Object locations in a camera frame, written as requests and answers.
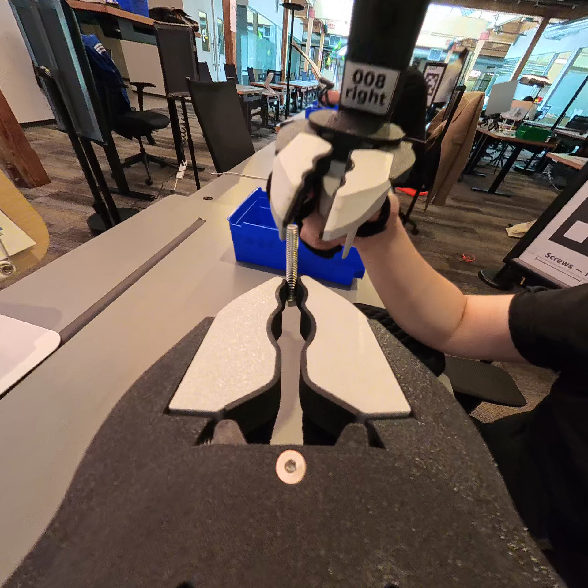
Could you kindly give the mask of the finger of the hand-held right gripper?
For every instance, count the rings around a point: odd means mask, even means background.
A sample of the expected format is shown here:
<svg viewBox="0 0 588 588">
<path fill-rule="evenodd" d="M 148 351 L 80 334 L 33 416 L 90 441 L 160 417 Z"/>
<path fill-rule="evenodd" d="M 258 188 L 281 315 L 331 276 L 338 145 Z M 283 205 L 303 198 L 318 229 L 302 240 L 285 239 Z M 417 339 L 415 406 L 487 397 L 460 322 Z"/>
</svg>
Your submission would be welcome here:
<svg viewBox="0 0 588 588">
<path fill-rule="evenodd" d="M 382 206 L 393 163 L 393 151 L 354 149 L 346 164 L 336 162 L 329 169 L 319 197 L 319 213 L 325 221 L 322 240 L 351 234 Z"/>
<path fill-rule="evenodd" d="M 270 209 L 279 239 L 286 240 L 303 202 L 329 169 L 333 145 L 312 132 L 279 132 L 268 179 Z"/>
</svg>

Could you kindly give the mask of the dark display on stand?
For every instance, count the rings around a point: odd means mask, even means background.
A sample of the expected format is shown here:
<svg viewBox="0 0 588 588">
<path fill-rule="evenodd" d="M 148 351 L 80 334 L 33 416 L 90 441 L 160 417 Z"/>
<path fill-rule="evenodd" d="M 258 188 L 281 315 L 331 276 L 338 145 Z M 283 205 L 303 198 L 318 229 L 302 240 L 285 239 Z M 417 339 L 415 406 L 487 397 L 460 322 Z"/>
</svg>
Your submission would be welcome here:
<svg viewBox="0 0 588 588">
<path fill-rule="evenodd" d="M 97 236 L 137 214 L 118 208 L 93 146 L 100 146 L 117 187 L 126 187 L 73 9 L 66 1 L 9 1 L 36 80 L 60 130 L 67 134 L 93 198 L 87 225 Z"/>
</svg>

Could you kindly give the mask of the person's right hand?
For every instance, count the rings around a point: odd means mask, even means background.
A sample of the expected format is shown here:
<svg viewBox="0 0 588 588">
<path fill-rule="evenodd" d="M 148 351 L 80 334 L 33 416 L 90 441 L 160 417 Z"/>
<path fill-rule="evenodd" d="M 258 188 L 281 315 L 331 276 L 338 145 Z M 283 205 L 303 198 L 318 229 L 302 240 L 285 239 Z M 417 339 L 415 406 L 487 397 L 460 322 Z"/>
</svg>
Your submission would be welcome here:
<svg viewBox="0 0 588 588">
<path fill-rule="evenodd" d="M 401 240 L 407 237 L 399 218 L 399 200 L 391 190 L 386 195 L 382 209 L 370 218 L 369 223 L 375 224 L 379 221 L 385 209 L 389 209 L 390 213 L 383 230 L 369 237 L 360 237 L 357 233 L 352 242 L 364 264 L 366 275 L 378 293 L 382 288 L 386 288 L 386 282 L 394 272 L 398 272 L 394 269 L 397 264 L 396 258 L 402 255 Z M 326 220 L 316 209 L 302 221 L 300 229 L 300 239 L 305 246 L 320 254 L 344 247 L 347 239 L 347 236 L 332 240 L 324 239 L 322 235 L 325 223 Z"/>
</svg>

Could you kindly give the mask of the black white marker board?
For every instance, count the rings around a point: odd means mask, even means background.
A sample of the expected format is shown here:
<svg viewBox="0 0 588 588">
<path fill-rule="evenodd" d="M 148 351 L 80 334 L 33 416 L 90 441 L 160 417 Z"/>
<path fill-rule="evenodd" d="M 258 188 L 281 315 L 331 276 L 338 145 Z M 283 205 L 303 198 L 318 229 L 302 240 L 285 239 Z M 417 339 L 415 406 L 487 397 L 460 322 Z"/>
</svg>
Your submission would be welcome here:
<svg viewBox="0 0 588 588">
<path fill-rule="evenodd" d="M 427 108 L 435 104 L 446 104 L 446 91 L 441 92 L 447 63 L 441 61 L 427 61 L 424 66 L 423 76 L 427 86 Z"/>
</svg>

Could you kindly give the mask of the white printed sign board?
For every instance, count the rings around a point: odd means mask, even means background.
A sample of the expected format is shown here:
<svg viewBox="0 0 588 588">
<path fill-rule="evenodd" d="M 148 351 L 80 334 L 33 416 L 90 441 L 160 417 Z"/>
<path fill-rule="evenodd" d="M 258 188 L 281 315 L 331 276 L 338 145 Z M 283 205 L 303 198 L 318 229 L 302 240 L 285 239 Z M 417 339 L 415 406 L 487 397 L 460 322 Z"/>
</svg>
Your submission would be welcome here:
<svg viewBox="0 0 588 588">
<path fill-rule="evenodd" d="M 587 166 L 548 205 L 503 263 L 556 288 L 587 283 Z"/>
</svg>

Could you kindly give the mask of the wooden post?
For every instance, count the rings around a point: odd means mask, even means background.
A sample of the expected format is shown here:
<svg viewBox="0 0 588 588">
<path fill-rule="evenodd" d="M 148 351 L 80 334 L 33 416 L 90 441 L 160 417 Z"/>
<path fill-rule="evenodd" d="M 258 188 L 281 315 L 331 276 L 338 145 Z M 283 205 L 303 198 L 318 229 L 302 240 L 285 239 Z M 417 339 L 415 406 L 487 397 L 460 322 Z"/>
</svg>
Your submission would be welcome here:
<svg viewBox="0 0 588 588">
<path fill-rule="evenodd" d="M 237 1 L 223 0 L 224 49 L 226 63 L 236 65 Z"/>
<path fill-rule="evenodd" d="M 18 188 L 33 189 L 51 182 L 2 92 L 1 166 Z"/>
</svg>

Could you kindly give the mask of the cluttered office desk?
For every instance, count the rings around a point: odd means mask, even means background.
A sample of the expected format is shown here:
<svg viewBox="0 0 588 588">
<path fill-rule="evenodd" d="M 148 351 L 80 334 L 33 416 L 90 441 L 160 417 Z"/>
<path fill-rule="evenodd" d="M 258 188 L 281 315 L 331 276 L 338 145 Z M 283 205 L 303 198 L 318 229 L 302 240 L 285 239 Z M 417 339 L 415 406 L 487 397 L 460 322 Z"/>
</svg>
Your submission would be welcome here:
<svg viewBox="0 0 588 588">
<path fill-rule="evenodd" d="M 503 184 L 507 174 L 518 159 L 518 156 L 523 150 L 531 151 L 533 154 L 540 155 L 547 154 L 555 150 L 560 141 L 554 137 L 549 137 L 547 141 L 531 141 L 525 138 L 518 138 L 516 136 L 507 136 L 496 131 L 490 131 L 478 127 L 474 137 L 474 144 L 470 156 L 467 160 L 466 166 L 463 170 L 463 175 L 473 175 L 482 156 L 486 153 L 491 142 L 504 143 L 506 146 L 512 147 L 511 154 L 506 159 L 506 162 L 501 167 L 500 172 L 495 176 L 489 188 L 471 187 L 472 192 L 480 194 L 488 194 L 501 198 L 511 198 L 511 194 L 500 191 L 500 186 Z"/>
</svg>

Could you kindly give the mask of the grey desk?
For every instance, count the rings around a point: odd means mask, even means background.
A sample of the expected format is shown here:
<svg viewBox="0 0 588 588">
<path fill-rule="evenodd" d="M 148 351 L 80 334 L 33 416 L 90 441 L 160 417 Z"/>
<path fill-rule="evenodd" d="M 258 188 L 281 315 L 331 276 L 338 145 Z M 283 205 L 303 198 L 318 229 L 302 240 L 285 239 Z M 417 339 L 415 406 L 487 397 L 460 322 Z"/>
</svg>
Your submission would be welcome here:
<svg viewBox="0 0 588 588">
<path fill-rule="evenodd" d="M 1 401 L 1 585 L 465 587 L 456 495 L 420 468 L 415 419 L 376 446 L 199 445 L 167 412 L 229 291 L 150 271 Z"/>
</svg>

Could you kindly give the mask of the instruction sheet on clipboard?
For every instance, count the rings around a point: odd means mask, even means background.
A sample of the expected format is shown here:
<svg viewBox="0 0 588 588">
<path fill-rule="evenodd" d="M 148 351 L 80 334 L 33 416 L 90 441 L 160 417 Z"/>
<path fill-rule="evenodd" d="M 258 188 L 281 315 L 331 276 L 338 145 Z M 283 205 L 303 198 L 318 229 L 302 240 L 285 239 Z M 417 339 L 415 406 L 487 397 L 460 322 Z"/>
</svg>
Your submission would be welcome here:
<svg viewBox="0 0 588 588">
<path fill-rule="evenodd" d="M 1 260 L 1 288 L 15 283 L 33 271 L 48 253 L 48 227 L 27 198 L 28 192 L 26 188 L 18 188 L 4 170 L 1 170 L 1 211 L 36 242 L 32 248 Z"/>
</svg>

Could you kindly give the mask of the black panel on stand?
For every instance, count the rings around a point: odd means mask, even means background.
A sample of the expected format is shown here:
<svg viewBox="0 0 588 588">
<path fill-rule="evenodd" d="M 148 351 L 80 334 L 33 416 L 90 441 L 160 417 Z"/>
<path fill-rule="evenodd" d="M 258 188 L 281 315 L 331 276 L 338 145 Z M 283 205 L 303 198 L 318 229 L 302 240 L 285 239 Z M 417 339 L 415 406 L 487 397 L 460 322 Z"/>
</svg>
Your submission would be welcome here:
<svg viewBox="0 0 588 588">
<path fill-rule="evenodd" d="M 196 81 L 199 77 L 195 32 L 188 25 L 159 21 L 155 21 L 153 27 L 178 166 L 188 168 L 185 154 L 187 145 L 196 189 L 199 190 L 199 168 L 187 114 L 187 101 L 190 99 L 188 83 Z"/>
</svg>

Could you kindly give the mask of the person's right forearm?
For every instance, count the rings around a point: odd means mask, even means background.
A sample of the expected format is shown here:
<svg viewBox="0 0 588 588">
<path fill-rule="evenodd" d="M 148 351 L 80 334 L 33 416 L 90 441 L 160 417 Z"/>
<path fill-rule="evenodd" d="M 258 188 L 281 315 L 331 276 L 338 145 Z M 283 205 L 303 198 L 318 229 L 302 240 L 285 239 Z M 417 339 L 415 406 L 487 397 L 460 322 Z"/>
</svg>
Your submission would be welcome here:
<svg viewBox="0 0 588 588">
<path fill-rule="evenodd" d="M 377 292 L 411 337 L 446 355 L 523 362 L 509 328 L 513 295 L 466 295 L 418 253 L 408 236 L 386 288 Z"/>
</svg>

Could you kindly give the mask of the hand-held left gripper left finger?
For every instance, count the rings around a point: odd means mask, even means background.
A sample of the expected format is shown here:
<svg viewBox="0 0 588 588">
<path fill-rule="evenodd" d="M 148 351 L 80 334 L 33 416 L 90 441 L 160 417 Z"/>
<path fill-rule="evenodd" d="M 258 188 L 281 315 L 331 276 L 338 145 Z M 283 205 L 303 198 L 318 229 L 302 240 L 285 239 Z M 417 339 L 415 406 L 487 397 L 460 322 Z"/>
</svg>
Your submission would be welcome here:
<svg viewBox="0 0 588 588">
<path fill-rule="evenodd" d="M 273 277 L 221 309 L 168 409 L 199 417 L 273 418 L 281 398 L 282 279 Z"/>
</svg>

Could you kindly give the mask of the metal bolt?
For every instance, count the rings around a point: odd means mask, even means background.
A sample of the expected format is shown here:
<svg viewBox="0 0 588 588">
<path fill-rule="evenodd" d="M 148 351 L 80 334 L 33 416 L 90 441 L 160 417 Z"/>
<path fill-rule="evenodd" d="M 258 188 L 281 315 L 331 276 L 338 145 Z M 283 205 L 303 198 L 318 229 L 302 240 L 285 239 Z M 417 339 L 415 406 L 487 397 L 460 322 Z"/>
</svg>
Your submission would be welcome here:
<svg viewBox="0 0 588 588">
<path fill-rule="evenodd" d="M 298 251 L 299 230 L 297 224 L 289 224 L 286 227 L 286 267 L 285 275 L 288 283 L 289 306 L 296 305 L 296 289 L 298 282 Z"/>
</svg>

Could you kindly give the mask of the blue plastic bin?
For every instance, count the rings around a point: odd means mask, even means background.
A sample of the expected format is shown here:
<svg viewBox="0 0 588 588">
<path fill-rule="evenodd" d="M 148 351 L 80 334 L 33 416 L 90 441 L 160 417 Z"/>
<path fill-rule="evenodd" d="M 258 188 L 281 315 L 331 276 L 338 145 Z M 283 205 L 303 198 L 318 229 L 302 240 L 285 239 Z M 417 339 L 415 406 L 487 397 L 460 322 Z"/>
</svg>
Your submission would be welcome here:
<svg viewBox="0 0 588 588">
<path fill-rule="evenodd" d="M 267 193 L 257 187 L 227 218 L 236 260 L 285 271 L 286 242 L 279 239 Z M 364 264 L 355 248 L 346 258 L 341 253 L 332 259 L 313 254 L 301 241 L 298 250 L 298 273 L 317 280 L 352 285 L 364 277 Z"/>
</svg>

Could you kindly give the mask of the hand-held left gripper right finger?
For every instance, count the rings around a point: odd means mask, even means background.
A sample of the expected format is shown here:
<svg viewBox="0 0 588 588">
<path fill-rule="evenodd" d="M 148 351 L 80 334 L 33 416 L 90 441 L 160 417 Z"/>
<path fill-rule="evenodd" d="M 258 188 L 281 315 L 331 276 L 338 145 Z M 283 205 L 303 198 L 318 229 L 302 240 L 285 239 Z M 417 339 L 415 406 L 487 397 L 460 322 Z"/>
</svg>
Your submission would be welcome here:
<svg viewBox="0 0 588 588">
<path fill-rule="evenodd" d="M 356 420 L 408 417 L 411 407 L 367 317 L 309 276 L 299 278 L 310 319 L 300 367 L 310 389 Z"/>
</svg>

